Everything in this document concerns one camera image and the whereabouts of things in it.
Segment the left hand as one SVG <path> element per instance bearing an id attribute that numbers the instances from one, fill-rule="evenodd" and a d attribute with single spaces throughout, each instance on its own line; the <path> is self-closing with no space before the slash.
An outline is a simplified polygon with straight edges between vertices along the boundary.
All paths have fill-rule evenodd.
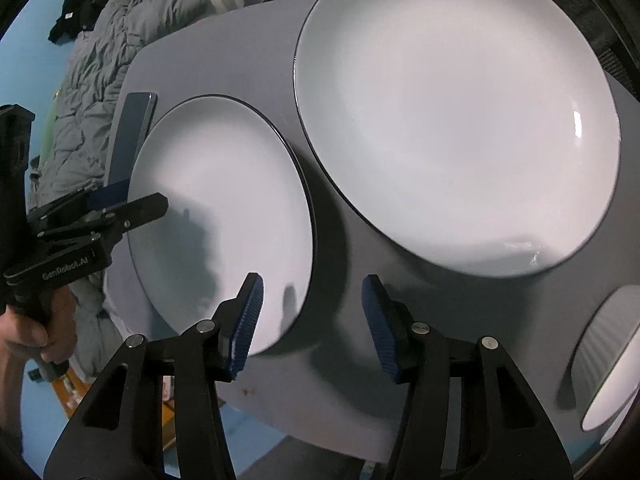
<path id="1" fill-rule="evenodd" d="M 24 369 L 39 356 L 61 363 L 77 344 L 76 299 L 68 286 L 52 292 L 52 318 L 48 327 L 16 313 L 10 306 L 1 315 L 1 432 L 22 444 L 21 398 Z"/>

